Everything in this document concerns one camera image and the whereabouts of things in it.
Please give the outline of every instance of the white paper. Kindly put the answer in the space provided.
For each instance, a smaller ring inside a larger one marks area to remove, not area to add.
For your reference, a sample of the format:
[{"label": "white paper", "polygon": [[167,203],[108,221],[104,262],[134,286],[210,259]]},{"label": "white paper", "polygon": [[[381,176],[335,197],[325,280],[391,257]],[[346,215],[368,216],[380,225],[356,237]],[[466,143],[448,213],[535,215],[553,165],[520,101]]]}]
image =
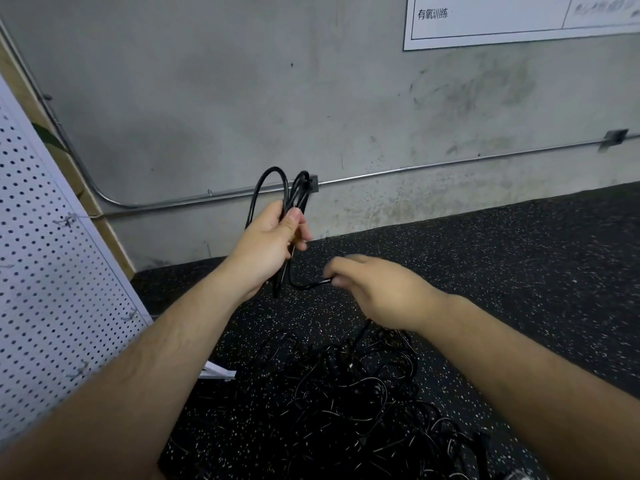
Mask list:
[{"label": "white paper", "polygon": [[408,0],[404,49],[640,31],[640,0]]}]

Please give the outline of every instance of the forearm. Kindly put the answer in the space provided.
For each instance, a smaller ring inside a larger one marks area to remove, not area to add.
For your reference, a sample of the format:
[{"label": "forearm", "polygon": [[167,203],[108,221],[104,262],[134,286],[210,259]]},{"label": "forearm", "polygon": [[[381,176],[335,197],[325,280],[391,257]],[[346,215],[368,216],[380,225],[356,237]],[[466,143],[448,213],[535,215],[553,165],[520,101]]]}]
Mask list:
[{"label": "forearm", "polygon": [[16,478],[148,476],[240,300],[223,273],[210,274],[3,455],[0,471]]},{"label": "forearm", "polygon": [[421,334],[558,478],[640,475],[640,402],[468,300],[447,298]]}]

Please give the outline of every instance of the white pegboard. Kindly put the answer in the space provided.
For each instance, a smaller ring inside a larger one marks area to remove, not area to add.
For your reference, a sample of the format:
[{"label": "white pegboard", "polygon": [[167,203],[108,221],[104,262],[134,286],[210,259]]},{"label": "white pegboard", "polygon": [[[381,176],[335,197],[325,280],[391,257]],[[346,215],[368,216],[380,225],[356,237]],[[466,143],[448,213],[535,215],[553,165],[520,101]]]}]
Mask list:
[{"label": "white pegboard", "polygon": [[0,152],[1,445],[151,318],[4,80]]}]

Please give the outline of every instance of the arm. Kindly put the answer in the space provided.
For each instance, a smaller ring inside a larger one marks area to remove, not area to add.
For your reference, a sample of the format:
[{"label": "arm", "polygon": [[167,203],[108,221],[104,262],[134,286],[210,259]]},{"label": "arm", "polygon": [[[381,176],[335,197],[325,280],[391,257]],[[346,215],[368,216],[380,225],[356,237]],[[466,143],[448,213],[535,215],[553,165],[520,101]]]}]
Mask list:
[{"label": "arm", "polygon": [[510,423],[556,478],[640,477],[640,401],[469,300],[378,258],[335,258],[325,276],[366,316],[419,333]]},{"label": "arm", "polygon": [[236,307],[310,239],[299,209],[282,202],[254,220],[234,252],[122,354],[0,456],[4,479],[142,479]]}]

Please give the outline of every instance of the hand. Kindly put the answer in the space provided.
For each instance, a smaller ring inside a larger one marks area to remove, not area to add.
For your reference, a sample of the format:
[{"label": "hand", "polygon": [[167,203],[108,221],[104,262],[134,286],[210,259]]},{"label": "hand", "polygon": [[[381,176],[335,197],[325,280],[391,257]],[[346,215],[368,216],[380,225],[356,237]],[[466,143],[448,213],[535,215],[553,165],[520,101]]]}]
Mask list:
[{"label": "hand", "polygon": [[271,202],[244,231],[236,249],[219,266],[228,273],[242,292],[243,300],[255,295],[262,284],[272,277],[291,258],[290,245],[297,250],[307,249],[311,233],[302,211],[290,209],[281,222],[282,201]]},{"label": "hand", "polygon": [[350,291],[362,312],[387,328],[418,331],[449,297],[399,264],[363,255],[333,258],[324,277],[333,277],[333,286]]}]

